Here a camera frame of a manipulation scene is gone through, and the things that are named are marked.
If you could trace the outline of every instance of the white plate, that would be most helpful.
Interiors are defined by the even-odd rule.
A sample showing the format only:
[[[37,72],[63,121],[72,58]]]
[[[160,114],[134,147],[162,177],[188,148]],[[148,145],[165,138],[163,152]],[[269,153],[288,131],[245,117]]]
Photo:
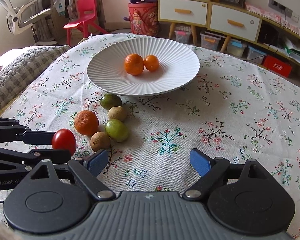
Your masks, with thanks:
[[[127,55],[137,53],[145,58],[155,55],[160,68],[146,68],[138,76],[126,73],[123,63]],[[90,81],[99,89],[122,96],[159,95],[188,84],[197,75],[197,55],[185,45],[167,39],[144,37],[109,46],[93,57],[87,68]]]

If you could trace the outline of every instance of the checkered blanket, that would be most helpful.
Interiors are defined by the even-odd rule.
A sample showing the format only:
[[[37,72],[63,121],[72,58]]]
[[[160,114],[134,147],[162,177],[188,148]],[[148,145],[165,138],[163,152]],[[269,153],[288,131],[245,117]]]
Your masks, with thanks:
[[[35,47],[0,68],[0,110],[69,49],[67,45]]]

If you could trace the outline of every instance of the cherry tomato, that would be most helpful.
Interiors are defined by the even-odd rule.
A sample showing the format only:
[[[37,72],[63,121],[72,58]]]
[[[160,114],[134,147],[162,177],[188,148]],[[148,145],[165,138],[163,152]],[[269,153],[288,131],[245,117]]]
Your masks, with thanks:
[[[70,130],[61,129],[58,130],[52,138],[52,148],[69,150],[71,156],[73,156],[77,149],[77,141]]]

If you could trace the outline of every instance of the orange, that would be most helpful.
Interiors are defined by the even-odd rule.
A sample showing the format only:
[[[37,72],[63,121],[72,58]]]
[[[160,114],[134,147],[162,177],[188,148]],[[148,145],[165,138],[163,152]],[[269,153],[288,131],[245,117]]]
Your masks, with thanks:
[[[74,119],[74,127],[78,133],[92,136],[98,131],[99,120],[94,112],[83,110],[77,113]]]
[[[156,71],[159,68],[159,60],[154,55],[146,56],[144,60],[144,64],[147,70]]]
[[[138,76],[143,72],[143,58],[138,54],[130,54],[124,60],[126,72],[133,76]]]

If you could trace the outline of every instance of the silver bolt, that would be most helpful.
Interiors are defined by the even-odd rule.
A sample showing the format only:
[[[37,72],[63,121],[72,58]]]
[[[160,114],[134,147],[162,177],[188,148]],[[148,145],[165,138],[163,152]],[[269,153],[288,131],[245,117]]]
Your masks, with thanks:
[[[186,191],[185,195],[187,198],[197,198],[201,196],[201,192],[199,190],[191,189]]]
[[[107,200],[113,197],[113,192],[111,190],[101,190],[97,193],[97,196],[102,200]]]

